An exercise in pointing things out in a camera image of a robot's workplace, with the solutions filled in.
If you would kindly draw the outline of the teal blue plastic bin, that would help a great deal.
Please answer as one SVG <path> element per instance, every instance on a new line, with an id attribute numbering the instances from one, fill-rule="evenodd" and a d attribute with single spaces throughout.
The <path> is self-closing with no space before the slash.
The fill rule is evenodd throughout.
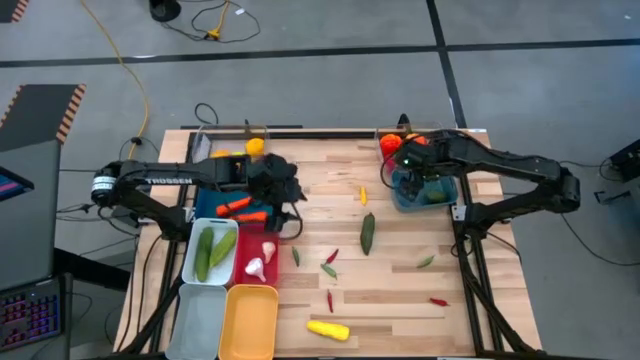
<path id="1" fill-rule="evenodd" d="M 216 207 L 223 202 L 232 202 L 241 198 L 250 196 L 246 192 L 234 191 L 234 192 L 216 192 L 213 190 L 201 189 L 198 192 L 198 196 L 195 202 L 195 218 L 221 218 L 216 216 Z M 243 209 L 239 210 L 235 214 L 253 213 L 258 211 L 265 211 L 269 215 L 272 213 L 272 207 L 259 202 L 252 198 L 251 204 Z"/>

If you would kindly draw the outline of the light green cucumber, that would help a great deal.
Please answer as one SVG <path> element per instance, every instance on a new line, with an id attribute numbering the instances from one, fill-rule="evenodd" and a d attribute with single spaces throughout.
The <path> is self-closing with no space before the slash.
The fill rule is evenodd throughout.
<path id="1" fill-rule="evenodd" d="M 213 247 L 209 257 L 209 267 L 218 266 L 235 247 L 237 241 L 237 231 L 227 231 L 220 241 Z"/>

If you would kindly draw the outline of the light grey plastic bin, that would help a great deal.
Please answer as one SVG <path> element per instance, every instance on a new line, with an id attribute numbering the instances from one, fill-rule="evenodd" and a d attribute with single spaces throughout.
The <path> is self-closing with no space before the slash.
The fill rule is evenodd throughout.
<path id="1" fill-rule="evenodd" d="M 168 360 L 215 360 L 226 305 L 221 286 L 184 284 L 174 330 L 165 356 Z"/>

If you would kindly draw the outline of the yellow corn cob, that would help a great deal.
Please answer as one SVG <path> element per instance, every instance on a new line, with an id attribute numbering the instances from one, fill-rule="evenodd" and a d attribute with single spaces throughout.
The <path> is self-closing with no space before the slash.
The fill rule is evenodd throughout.
<path id="1" fill-rule="evenodd" d="M 307 322 L 306 327 L 312 333 L 337 341 L 346 341 L 350 337 L 350 329 L 341 324 L 311 320 Z"/>

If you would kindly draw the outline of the backlit keyboard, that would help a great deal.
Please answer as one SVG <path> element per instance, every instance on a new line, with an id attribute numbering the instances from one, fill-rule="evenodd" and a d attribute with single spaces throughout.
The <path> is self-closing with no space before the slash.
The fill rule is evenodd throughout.
<path id="1" fill-rule="evenodd" d="M 59 280 L 46 280 L 0 292 L 0 353 L 63 332 Z"/>

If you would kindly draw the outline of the black hazard-striped floor mat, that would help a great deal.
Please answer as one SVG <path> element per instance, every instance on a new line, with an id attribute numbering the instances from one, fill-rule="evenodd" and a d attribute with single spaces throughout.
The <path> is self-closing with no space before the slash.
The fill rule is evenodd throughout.
<path id="1" fill-rule="evenodd" d="M 29 0 L 0 0 L 0 23 L 17 23 L 24 16 Z"/>
<path id="2" fill-rule="evenodd" d="M 0 152 L 51 140 L 64 144 L 85 84 L 20 85 L 0 118 Z"/>

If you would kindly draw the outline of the white plastic bin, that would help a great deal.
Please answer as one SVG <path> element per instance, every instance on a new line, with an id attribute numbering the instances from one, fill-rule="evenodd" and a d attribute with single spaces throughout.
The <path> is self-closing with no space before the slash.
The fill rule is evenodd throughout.
<path id="1" fill-rule="evenodd" d="M 188 284 L 207 285 L 207 286 L 227 286 L 231 282 L 235 256 L 237 250 L 237 241 L 235 247 L 228 256 L 216 267 L 210 268 L 205 282 L 199 282 L 194 273 L 194 258 L 199 235 L 206 227 L 211 227 L 214 231 L 213 247 L 220 241 L 223 235 L 229 230 L 237 231 L 237 241 L 239 235 L 238 225 L 233 220 L 217 219 L 217 218 L 199 218 L 193 223 L 191 237 L 187 246 L 182 269 L 182 280 Z"/>

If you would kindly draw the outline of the dark green stemmed cucumber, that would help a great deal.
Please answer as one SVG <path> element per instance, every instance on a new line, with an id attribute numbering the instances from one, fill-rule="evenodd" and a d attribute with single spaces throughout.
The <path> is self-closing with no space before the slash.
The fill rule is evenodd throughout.
<path id="1" fill-rule="evenodd" d="M 371 251 L 374 233 L 375 233 L 375 216 L 372 213 L 368 213 L 363 218 L 361 232 L 360 232 L 360 245 L 365 255 L 369 255 Z"/>

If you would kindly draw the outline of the pink-red plastic bin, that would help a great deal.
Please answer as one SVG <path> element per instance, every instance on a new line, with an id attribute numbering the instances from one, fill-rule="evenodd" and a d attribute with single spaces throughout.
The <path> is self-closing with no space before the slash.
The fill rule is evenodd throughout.
<path id="1" fill-rule="evenodd" d="M 272 243 L 271 257 L 266 261 L 264 243 Z M 250 261 L 260 258 L 263 263 L 262 282 L 258 276 L 248 274 L 245 268 Z M 265 232 L 261 224 L 245 224 L 239 227 L 233 281 L 235 284 L 258 284 L 276 287 L 279 278 L 279 235 Z"/>

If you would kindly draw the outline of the yellow plastic bin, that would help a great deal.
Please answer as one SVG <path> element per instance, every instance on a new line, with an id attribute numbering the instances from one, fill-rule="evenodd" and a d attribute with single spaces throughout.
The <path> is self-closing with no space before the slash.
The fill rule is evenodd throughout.
<path id="1" fill-rule="evenodd" d="M 220 360 L 272 360 L 279 295 L 266 285 L 239 284 L 226 298 L 218 358 Z"/>

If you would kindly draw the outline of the lit tablet screen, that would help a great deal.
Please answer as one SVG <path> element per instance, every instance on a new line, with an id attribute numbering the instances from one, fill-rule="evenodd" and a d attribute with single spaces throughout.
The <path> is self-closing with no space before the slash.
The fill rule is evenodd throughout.
<path id="1" fill-rule="evenodd" d="M 35 185 L 31 181 L 0 166 L 0 202 L 34 189 Z"/>

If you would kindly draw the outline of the red fruit with green top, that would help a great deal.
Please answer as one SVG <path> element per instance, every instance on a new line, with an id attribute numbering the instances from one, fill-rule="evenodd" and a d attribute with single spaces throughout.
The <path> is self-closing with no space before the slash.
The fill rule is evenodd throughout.
<path id="1" fill-rule="evenodd" d="M 403 139 L 396 134 L 386 134 L 379 139 L 379 146 L 384 157 L 394 153 L 403 143 Z"/>

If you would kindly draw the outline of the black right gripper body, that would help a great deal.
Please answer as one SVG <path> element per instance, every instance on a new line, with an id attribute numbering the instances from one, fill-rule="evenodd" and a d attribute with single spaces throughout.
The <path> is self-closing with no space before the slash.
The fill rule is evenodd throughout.
<path id="1" fill-rule="evenodd" d="M 439 158 L 435 146 L 406 140 L 394 154 L 395 163 L 402 169 L 425 180 L 450 176 L 447 164 Z"/>

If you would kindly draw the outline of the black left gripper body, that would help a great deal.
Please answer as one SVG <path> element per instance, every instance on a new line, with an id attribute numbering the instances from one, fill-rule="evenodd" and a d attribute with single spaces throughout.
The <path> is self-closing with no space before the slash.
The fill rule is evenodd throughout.
<path id="1" fill-rule="evenodd" d="M 298 167 L 284 157 L 269 153 L 248 165 L 248 193 L 273 208 L 280 208 L 284 203 L 305 201 L 297 170 Z"/>

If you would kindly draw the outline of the grey-blue plastic bin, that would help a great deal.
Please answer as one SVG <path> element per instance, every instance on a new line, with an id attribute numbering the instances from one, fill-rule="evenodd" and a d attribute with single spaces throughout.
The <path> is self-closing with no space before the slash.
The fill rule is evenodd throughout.
<path id="1" fill-rule="evenodd" d="M 419 211 L 428 210 L 431 208 L 452 205 L 457 201 L 458 192 L 456 183 L 453 177 L 444 176 L 435 180 L 425 180 L 424 188 L 420 192 L 417 198 L 407 200 L 400 195 L 400 179 L 405 175 L 410 174 L 413 178 L 415 175 L 405 171 L 396 169 L 391 173 L 392 180 L 392 201 L 396 209 L 403 213 L 415 213 Z M 430 191 L 444 192 L 448 198 L 443 203 L 429 203 L 426 199 L 426 194 Z"/>

